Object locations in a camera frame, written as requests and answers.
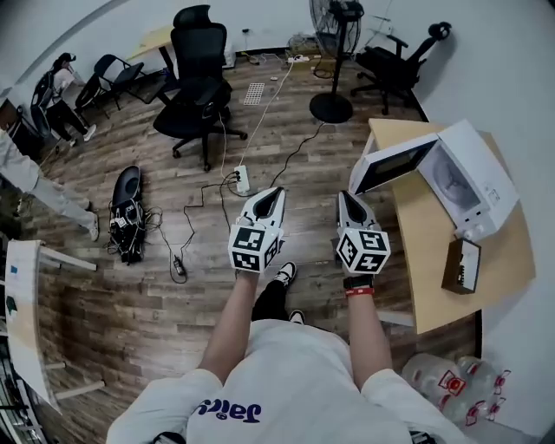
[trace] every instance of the standing fan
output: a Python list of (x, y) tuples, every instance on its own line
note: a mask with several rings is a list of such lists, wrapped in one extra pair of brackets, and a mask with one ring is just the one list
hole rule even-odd
[(336, 59), (331, 92), (315, 95), (310, 111), (320, 121), (342, 123), (351, 118), (353, 107), (337, 93), (339, 71), (343, 60), (355, 51), (364, 9), (358, 0), (310, 0), (310, 14), (320, 49)]

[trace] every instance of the black office chair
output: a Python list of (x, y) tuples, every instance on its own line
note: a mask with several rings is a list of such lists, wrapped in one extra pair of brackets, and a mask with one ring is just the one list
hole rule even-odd
[(173, 157), (179, 158), (180, 147), (202, 138), (205, 171), (208, 163), (208, 134), (233, 134), (246, 140), (242, 131), (221, 127), (231, 118), (227, 103), (232, 87), (222, 76), (227, 30), (208, 18), (209, 5), (185, 8), (173, 19), (172, 44), (180, 73), (180, 91), (167, 103), (154, 121), (154, 129), (181, 139), (173, 147)]
[(112, 97), (114, 98), (115, 104), (118, 105), (117, 96), (115, 94), (112, 94), (111, 91), (107, 91), (102, 87), (101, 80), (99, 76), (96, 74), (93, 74), (91, 78), (88, 79), (88, 82), (83, 87), (81, 93), (75, 99), (75, 111), (76, 113), (79, 114), (79, 117), (81, 117), (84, 120), (85, 124), (88, 127), (90, 127), (90, 125), (88, 124), (87, 119), (85, 119), (85, 117), (83, 116), (83, 111), (89, 105), (94, 105), (96, 109), (98, 109), (99, 111), (102, 111), (104, 115), (106, 115), (107, 119), (110, 118), (106, 110), (103, 107), (101, 107), (98, 104), (98, 101), (96, 100), (96, 97), (101, 93), (112, 95)]
[(363, 68), (372, 71), (374, 75), (365, 72), (357, 74), (359, 79), (366, 77), (372, 81), (371, 85), (352, 89), (350, 94), (355, 97), (359, 91), (379, 90), (382, 93), (383, 110), (382, 114), (389, 113), (388, 95), (396, 95), (405, 101), (405, 105), (412, 100), (411, 90), (420, 80), (418, 71), (420, 66), (426, 61), (421, 57), (428, 52), (436, 42), (446, 39), (451, 33), (451, 24), (447, 22), (435, 23), (428, 28), (430, 35), (420, 47), (408, 58), (401, 57), (402, 48), (408, 45), (395, 36), (388, 36), (396, 44), (396, 51), (393, 54), (384, 48), (366, 47), (363, 53), (356, 55), (356, 62)]
[[(112, 63), (114, 63), (116, 60), (120, 61), (124, 68), (117, 75), (115, 79), (110, 80), (105, 77), (105, 74), (108, 68), (110, 68), (110, 66), (112, 66)], [(106, 82), (108, 82), (108, 84), (110, 85), (111, 91), (115, 95), (126, 92), (132, 95), (133, 97), (136, 97), (140, 101), (145, 102), (142, 99), (142, 97), (139, 97), (136, 93), (134, 93), (130, 89), (133, 85), (133, 82), (137, 79), (139, 75), (146, 76), (146, 74), (141, 71), (143, 66), (145, 66), (143, 62), (137, 63), (135, 65), (130, 65), (125, 60), (120, 59), (120, 57), (116, 57), (115, 55), (111, 55), (111, 54), (106, 54), (106, 55), (103, 55), (101, 59), (95, 64), (94, 71), (95, 71), (95, 74), (98, 75), (102, 80), (105, 80)], [(121, 109), (117, 100), (115, 104), (117, 105), (118, 109)]]

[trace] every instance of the fan base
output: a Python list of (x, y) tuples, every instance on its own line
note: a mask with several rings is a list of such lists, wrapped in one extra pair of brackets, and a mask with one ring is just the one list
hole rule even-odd
[(339, 94), (322, 93), (312, 97), (310, 112), (320, 121), (343, 123), (352, 117), (353, 107)]

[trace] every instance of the brown box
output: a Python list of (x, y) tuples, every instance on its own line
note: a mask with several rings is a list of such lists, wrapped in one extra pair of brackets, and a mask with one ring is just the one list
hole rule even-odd
[(449, 244), (441, 288), (460, 295), (476, 291), (481, 247), (460, 238)]

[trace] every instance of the desk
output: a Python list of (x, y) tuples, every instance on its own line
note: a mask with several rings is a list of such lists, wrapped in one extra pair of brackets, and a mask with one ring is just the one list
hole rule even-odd
[[(444, 128), (434, 123), (384, 119), (370, 119), (369, 125), (377, 149)], [(493, 137), (488, 133), (482, 137), (507, 170)], [(498, 232), (478, 242), (482, 251), (476, 292), (458, 295), (442, 289), (447, 247), (454, 240), (453, 221), (419, 173), (389, 184), (407, 259), (413, 313), (381, 312), (381, 320), (413, 324), (416, 333), (424, 333), (522, 291), (535, 278), (530, 236), (519, 202)]]
[(164, 59), (168, 70), (168, 82), (166, 91), (171, 89), (176, 89), (177, 79), (173, 73), (173, 62), (170, 55), (167, 53), (167, 46), (172, 44), (172, 29), (173, 25), (167, 25), (163, 28), (155, 29), (150, 31), (148, 34), (142, 37), (139, 46), (133, 51), (133, 54), (128, 57), (128, 60), (134, 59), (135, 57), (142, 56), (147, 52), (157, 49)]
[[(52, 391), (46, 371), (64, 369), (65, 362), (46, 364), (42, 359), (37, 303), (40, 263), (56, 268), (61, 268), (62, 264), (71, 264), (91, 271), (96, 270), (96, 265), (50, 250), (41, 246), (39, 240), (11, 240), (8, 243), (5, 309), (11, 361), (19, 376), (41, 398), (60, 412), (58, 401), (100, 389), (104, 387), (104, 382), (98, 381), (58, 393)], [(9, 297), (14, 299), (16, 310), (10, 310)], [(18, 383), (18, 386), (20, 392), (24, 392), (23, 385)]]

